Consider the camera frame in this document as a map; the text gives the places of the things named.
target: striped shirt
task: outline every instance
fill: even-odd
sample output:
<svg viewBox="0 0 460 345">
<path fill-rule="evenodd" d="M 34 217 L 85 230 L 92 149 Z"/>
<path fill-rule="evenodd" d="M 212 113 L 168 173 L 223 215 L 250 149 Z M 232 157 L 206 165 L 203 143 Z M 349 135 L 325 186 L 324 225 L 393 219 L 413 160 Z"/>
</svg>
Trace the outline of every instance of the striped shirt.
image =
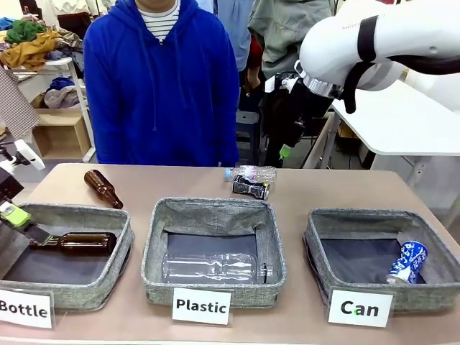
<svg viewBox="0 0 460 345">
<path fill-rule="evenodd" d="M 175 0 L 172 9 L 163 13 L 150 13 L 139 10 L 147 29 L 160 41 L 166 38 L 179 19 L 180 0 Z"/>
</svg>

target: black can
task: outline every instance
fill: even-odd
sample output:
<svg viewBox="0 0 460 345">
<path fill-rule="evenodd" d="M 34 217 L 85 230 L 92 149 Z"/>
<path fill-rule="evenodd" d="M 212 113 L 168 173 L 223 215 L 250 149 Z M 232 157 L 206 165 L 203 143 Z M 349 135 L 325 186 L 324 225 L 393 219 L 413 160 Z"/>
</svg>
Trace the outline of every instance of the black can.
<svg viewBox="0 0 460 345">
<path fill-rule="evenodd" d="M 251 182 L 242 175 L 237 175 L 233 181 L 233 193 L 249 194 L 256 199 L 267 200 L 269 191 L 270 184 L 268 182 Z"/>
</svg>

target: white sign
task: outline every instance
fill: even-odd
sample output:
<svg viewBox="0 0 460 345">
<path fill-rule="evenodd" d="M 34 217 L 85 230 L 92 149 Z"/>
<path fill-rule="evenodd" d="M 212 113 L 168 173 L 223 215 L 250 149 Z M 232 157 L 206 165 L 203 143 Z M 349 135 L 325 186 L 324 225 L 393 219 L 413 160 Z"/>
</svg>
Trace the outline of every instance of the white sign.
<svg viewBox="0 0 460 345">
<path fill-rule="evenodd" d="M 172 319 L 181 321 L 229 324 L 231 293 L 174 289 Z"/>
<path fill-rule="evenodd" d="M 329 322 L 346 325 L 386 327 L 393 295 L 334 290 Z"/>
<path fill-rule="evenodd" d="M 23 326 L 52 328 L 51 298 L 0 290 L 0 321 Z"/>
</svg>

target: table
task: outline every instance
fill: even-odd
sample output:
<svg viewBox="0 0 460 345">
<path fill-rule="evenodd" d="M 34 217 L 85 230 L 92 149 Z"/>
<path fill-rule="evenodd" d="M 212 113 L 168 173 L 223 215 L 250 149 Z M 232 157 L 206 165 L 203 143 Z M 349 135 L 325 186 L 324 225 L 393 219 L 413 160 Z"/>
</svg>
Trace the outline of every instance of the table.
<svg viewBox="0 0 460 345">
<path fill-rule="evenodd" d="M 448 313 L 397 316 L 386 329 L 326 322 L 326 311 L 315 279 L 303 261 L 301 239 L 312 208 L 399 208 L 416 211 L 434 226 L 456 254 L 460 254 L 460 247 L 448 232 L 393 172 L 278 170 L 270 203 L 280 227 L 287 261 L 287 281 L 274 308 L 232 310 L 231 326 L 220 327 L 173 323 L 171 308 L 150 305 L 140 277 L 142 252 L 151 212 L 160 198 L 246 196 L 231 193 L 221 168 L 64 164 L 58 165 L 44 179 L 29 201 L 101 206 L 102 203 L 83 182 L 84 173 L 94 168 L 115 185 L 125 209 L 132 215 L 136 239 L 124 276 L 103 310 L 58 317 L 56 331 L 0 323 L 2 344 L 20 337 L 36 339 L 40 344 L 53 341 L 53 344 L 62 344 L 64 340 L 74 340 L 72 344 L 82 344 L 82 341 L 94 344 L 91 341 L 99 340 L 118 341 L 116 344 L 162 345 L 166 341 L 424 345 L 460 339 L 460 304 Z"/>
</svg>

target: blue and white can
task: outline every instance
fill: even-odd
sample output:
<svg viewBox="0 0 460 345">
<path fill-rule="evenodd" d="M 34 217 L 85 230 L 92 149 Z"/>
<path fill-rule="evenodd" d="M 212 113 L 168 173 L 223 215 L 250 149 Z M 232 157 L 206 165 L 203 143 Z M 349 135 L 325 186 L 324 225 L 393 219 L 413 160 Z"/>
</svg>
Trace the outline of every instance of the blue and white can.
<svg viewBox="0 0 460 345">
<path fill-rule="evenodd" d="M 390 273 L 386 276 L 387 282 L 416 284 L 418 273 L 427 256 L 428 250 L 420 242 L 405 242 L 401 247 L 401 257 L 391 266 Z"/>
</svg>

